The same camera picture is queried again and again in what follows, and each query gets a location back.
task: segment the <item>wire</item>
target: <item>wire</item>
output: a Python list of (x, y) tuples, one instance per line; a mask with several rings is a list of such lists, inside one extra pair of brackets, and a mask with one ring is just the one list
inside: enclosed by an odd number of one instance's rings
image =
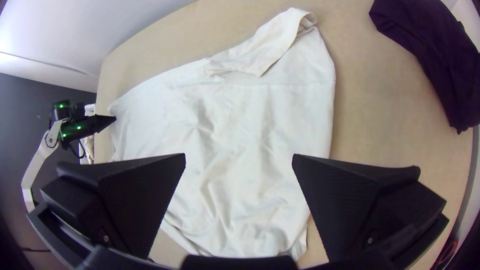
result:
[(70, 148), (71, 152), (73, 153), (73, 155), (74, 155), (77, 159), (81, 160), (81, 159), (83, 159), (83, 158), (85, 157), (85, 148), (84, 148), (84, 145), (82, 144), (82, 142), (81, 142), (80, 140), (78, 140), (78, 143), (80, 144), (81, 151), (82, 151), (82, 153), (83, 153), (81, 156), (80, 156), (80, 153), (76, 153), (76, 152), (75, 152), (74, 147), (73, 147), (70, 143), (68, 144), (68, 148)]
[(20, 247), (23, 252), (52, 252), (50, 249), (32, 249), (29, 247)]

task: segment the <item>garment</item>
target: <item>garment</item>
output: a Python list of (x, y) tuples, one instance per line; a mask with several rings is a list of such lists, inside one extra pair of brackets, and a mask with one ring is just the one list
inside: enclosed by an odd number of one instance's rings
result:
[(450, 126), (460, 134), (480, 123), (480, 55), (440, 0), (375, 0), (370, 18), (416, 56)]
[(291, 8), (238, 46), (159, 74), (110, 106), (114, 161), (185, 153), (160, 228), (189, 253), (306, 251), (310, 211), (292, 157), (329, 156), (335, 93), (315, 23)]

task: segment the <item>fabric fold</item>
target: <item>fabric fold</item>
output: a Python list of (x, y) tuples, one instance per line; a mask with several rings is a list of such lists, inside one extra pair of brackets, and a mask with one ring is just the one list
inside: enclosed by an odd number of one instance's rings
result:
[(213, 76), (243, 72), (262, 76), (290, 48), (297, 37), (309, 33), (317, 23), (310, 12), (290, 8), (260, 27), (247, 41), (212, 56), (205, 73)]

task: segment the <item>dark purple cloth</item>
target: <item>dark purple cloth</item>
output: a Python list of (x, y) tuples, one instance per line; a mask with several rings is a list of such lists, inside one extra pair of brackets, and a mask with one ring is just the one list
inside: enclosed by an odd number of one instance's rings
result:
[(420, 62), (460, 134), (480, 123), (480, 55), (440, 0), (375, 0), (370, 18), (378, 31)]

